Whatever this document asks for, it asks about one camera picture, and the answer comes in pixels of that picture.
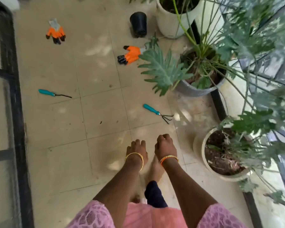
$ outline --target bracelet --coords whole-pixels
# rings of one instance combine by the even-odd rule
[[[129,153],[127,156],[125,156],[125,161],[127,160],[127,158],[128,158],[131,154],[134,154],[134,153]],[[138,154],[138,155],[141,157],[142,162],[143,162],[143,156],[142,156],[140,153],[136,153],[136,154]]]
[[[176,156],[174,156],[174,155],[168,155],[168,156],[163,157],[163,158],[160,160],[160,164],[163,165],[163,161],[165,161],[165,160],[166,160],[167,158],[169,158],[169,157],[174,157],[174,158],[177,160],[177,162],[178,162],[178,158],[177,158]]]

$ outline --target black metal frame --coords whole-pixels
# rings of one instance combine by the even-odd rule
[[[18,62],[15,44],[15,33],[12,13],[0,2],[0,78],[8,81],[9,89],[5,90],[10,103],[13,131],[9,131],[11,149],[0,151],[0,160],[15,160],[11,171],[16,172],[14,187],[15,206],[19,206],[20,214],[16,227],[34,228],[31,189],[29,185],[26,151],[25,129],[22,113]]]

